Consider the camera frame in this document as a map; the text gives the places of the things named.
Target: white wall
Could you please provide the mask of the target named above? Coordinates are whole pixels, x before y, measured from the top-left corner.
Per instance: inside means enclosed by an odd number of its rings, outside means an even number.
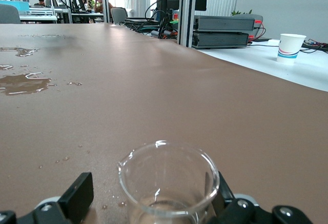
[[[264,17],[264,37],[280,38],[280,33],[306,35],[328,42],[328,0],[237,0],[236,10]]]

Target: blue object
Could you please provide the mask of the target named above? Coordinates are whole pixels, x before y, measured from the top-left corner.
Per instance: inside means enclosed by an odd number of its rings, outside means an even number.
[[[26,12],[30,11],[30,5],[28,2],[0,0],[0,4],[12,5],[12,6],[16,7],[19,14],[26,14]]]

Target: person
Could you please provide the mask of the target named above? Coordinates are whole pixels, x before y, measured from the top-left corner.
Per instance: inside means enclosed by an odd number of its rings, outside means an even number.
[[[39,0],[39,3],[36,3],[34,5],[46,6],[46,3],[45,3],[45,0]]]
[[[108,2],[108,7],[109,7],[109,18],[112,22],[112,12],[111,9],[114,8],[110,2]],[[103,0],[95,0],[94,3],[94,12],[96,13],[102,13],[103,12]]]

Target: water spill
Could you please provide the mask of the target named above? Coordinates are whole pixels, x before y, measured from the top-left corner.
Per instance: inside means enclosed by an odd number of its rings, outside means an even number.
[[[0,47],[0,51],[17,51],[16,56],[31,56],[33,52],[37,52],[39,49],[25,49],[21,47]]]
[[[6,64],[0,64],[0,70],[8,70],[12,69],[14,66],[12,65],[6,65]]]
[[[117,204],[120,208],[123,208],[123,207],[126,207],[127,206],[127,203],[126,202],[119,202]]]
[[[31,94],[44,91],[51,81],[49,78],[38,78],[42,73],[21,74],[0,78],[0,91],[6,95]]]
[[[77,86],[82,86],[82,83],[76,83],[76,82],[69,82],[67,83],[68,85],[77,85]]]

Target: desk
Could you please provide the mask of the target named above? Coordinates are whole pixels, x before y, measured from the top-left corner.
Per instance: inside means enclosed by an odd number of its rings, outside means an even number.
[[[44,21],[56,22],[57,16],[55,16],[55,15],[19,15],[19,19],[22,22],[44,22]]]
[[[91,171],[85,223],[125,224],[116,163],[167,139],[202,148],[234,193],[265,210],[292,205],[326,223],[327,92],[109,24],[0,31],[8,32],[1,47],[40,48],[26,57],[0,52],[1,64],[14,66],[1,76],[43,72],[57,84],[0,93],[1,210],[26,214]]]
[[[82,17],[82,18],[91,18],[91,19],[95,19],[98,17],[104,17],[104,14],[102,13],[72,13],[72,18],[75,17]]]
[[[259,45],[267,45],[267,42],[253,42],[253,45],[246,48],[199,51],[290,82],[328,92],[328,54],[323,51],[311,54],[300,52],[293,65],[285,65],[276,61],[278,47]]]

